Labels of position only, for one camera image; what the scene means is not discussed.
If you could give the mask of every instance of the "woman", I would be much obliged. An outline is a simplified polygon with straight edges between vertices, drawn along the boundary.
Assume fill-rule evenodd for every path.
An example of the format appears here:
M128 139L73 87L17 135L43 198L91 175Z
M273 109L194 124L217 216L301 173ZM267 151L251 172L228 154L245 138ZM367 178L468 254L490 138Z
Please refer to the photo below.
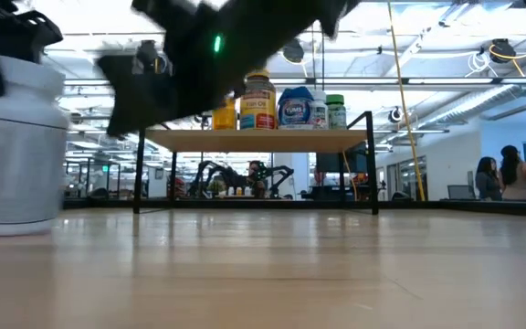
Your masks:
M476 188L480 199L484 201L501 201L500 181L497 175L497 162L491 157L483 157L476 170Z
M512 145L505 146L502 151L503 193L505 201L526 202L526 162L521 160L519 151Z

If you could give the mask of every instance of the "wooden tabletop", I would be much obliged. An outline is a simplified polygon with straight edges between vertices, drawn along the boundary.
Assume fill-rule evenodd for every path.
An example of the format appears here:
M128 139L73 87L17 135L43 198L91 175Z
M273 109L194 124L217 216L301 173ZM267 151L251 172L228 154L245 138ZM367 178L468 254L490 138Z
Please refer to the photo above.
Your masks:
M366 131L150 130L146 137L176 152L340 153L366 140Z

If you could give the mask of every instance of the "white container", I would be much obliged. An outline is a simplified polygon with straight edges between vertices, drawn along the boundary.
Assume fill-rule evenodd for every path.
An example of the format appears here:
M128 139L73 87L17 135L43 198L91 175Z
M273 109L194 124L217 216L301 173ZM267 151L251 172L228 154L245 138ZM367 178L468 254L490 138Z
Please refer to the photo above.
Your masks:
M15 58L0 65L0 236L35 234L51 229L62 201L68 118L54 99L64 76Z
M326 93L321 90L311 90L314 102L311 104L311 122L314 130L330 129L328 105L326 105Z

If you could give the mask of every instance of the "ceiling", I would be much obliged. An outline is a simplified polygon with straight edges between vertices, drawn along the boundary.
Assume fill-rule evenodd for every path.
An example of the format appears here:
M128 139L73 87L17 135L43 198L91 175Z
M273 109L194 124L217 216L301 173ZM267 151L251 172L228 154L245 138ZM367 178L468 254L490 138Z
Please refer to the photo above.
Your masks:
M225 1L210 2L221 5ZM93 63L104 52L119 49L134 53L144 39L155 40L161 45L163 31L144 16L133 13L130 5L131 0L28 1L27 7L34 7L48 16L65 36L64 41L46 48L43 63L64 73L68 80L102 80ZM394 1L393 12L404 77L513 75L516 71L511 63L485 63L488 59L486 49L496 38L507 38L518 56L526 55L526 9L518 2L489 0L482 1L482 5L452 5L451 2ZM335 41L325 39L322 46L320 26L310 27L299 37L307 50L305 64L290 64L278 54L268 61L272 77L396 77L395 49L386 1L362 2L342 20L339 30ZM317 49L315 55L312 55L313 48ZM485 54L477 56L481 48L485 49ZM519 62L525 70L526 57ZM469 94L473 91L470 87L464 85L453 90L440 90L433 86L408 90L405 93L406 106L412 119L420 120L450 101ZM370 90L349 88L330 89L330 92L344 94L349 121L364 111L373 111L375 126L380 128L391 129L387 114L402 105L398 90L382 90L378 86ZM82 111L87 116L110 115L113 104L110 90L99 92L98 88L81 86L67 87L66 93L67 96L59 100L61 107ZM106 126L104 121L84 123ZM192 121L181 121L174 127L199 129L199 125ZM118 142L100 134L71 134L71 139L92 141L113 151L129 152L136 148L134 138L129 142ZM149 159L167 161L165 150L151 144L148 148L146 153L152 154L148 155ZM71 144L69 149L81 151L84 148Z

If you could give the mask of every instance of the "computer monitor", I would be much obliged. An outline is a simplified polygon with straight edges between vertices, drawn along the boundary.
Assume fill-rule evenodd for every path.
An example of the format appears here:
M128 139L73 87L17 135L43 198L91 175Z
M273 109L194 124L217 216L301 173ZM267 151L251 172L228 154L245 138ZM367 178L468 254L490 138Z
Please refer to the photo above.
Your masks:
M352 173L367 172L365 143L349 149L345 154L346 162ZM347 172L346 165L342 165L344 165L344 172ZM340 173L339 154L316 154L316 169L320 173Z

